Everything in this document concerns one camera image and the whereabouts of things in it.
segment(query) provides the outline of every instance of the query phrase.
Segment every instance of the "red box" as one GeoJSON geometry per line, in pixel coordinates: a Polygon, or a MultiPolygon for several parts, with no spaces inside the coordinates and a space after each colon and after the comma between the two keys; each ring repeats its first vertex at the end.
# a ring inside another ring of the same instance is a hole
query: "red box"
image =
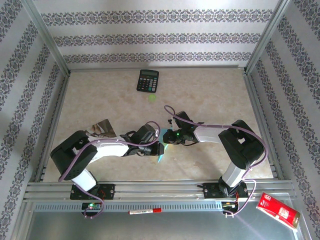
{"type": "Polygon", "coordinates": [[[262,193],[256,208],[291,228],[293,231],[298,231],[300,213],[265,192],[262,193]]]}

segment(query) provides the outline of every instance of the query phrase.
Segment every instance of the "beige tabletop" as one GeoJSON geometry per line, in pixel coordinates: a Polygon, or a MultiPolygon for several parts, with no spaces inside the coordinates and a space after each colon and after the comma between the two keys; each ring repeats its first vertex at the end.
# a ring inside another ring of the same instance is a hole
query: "beige tabletop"
{"type": "MultiPolygon", "coordinates": [[[[117,136],[137,131],[148,121],[169,128],[170,115],[164,105],[185,111],[194,122],[232,124],[244,120],[253,131],[258,125],[238,68],[158,69],[156,99],[136,91],[139,70],[72,73],[59,118],[52,149],[77,130],[109,119],[117,136]]],[[[202,142],[193,146],[169,145],[160,163],[158,157],[108,156],[87,169],[98,181],[218,179],[231,162],[222,144],[202,142]]],[[[60,176],[49,159],[44,181],[60,176]]],[[[272,178],[266,161],[248,178],[272,178]]]]}

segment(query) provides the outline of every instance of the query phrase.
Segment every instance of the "calculator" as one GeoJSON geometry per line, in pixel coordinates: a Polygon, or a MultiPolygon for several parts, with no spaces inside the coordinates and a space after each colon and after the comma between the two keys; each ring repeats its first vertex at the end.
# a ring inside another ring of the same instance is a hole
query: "calculator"
{"type": "Polygon", "coordinates": [[[157,91],[159,72],[154,70],[142,69],[138,79],[136,90],[146,93],[155,93],[157,91]]]}

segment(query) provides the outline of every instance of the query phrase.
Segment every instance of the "robotic arm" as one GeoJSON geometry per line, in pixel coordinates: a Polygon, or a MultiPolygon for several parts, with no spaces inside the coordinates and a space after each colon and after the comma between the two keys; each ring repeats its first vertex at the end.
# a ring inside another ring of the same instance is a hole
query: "robotic arm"
{"type": "Polygon", "coordinates": [[[116,138],[99,140],[87,136],[84,131],[76,131],[63,143],[52,150],[50,156],[58,168],[61,176],[66,172],[63,180],[72,180],[83,190],[95,195],[98,182],[86,170],[87,165],[106,156],[126,157],[135,154],[144,156],[159,156],[164,154],[164,146],[155,141],[148,145],[159,133],[149,124],[143,125],[138,131],[130,131],[116,138]],[[74,165],[70,168],[76,155],[83,148],[74,165]]]}
{"type": "MultiPolygon", "coordinates": [[[[176,116],[193,122],[184,111],[179,112],[176,116]]],[[[246,170],[264,153],[264,147],[260,141],[247,132],[234,128],[222,129],[196,126],[177,119],[174,116],[168,121],[172,124],[172,129],[169,129],[164,134],[164,143],[182,144],[185,146],[201,142],[223,144],[231,159],[226,172],[219,179],[219,190],[225,197],[235,194],[246,170]]],[[[243,120],[237,120],[232,126],[253,132],[243,120]]]]}

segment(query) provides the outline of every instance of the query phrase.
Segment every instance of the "patterned wallpaper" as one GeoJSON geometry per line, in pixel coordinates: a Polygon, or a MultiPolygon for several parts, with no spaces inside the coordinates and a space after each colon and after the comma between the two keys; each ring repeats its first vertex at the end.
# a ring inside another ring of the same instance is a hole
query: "patterned wallpaper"
{"type": "Polygon", "coordinates": [[[278,0],[34,1],[70,69],[244,67],[278,0]]]}
{"type": "Polygon", "coordinates": [[[0,240],[10,239],[65,80],[19,0],[0,0],[0,240]]]}
{"type": "Polygon", "coordinates": [[[292,1],[251,74],[312,239],[320,239],[319,19],[319,1],[292,1]]]}

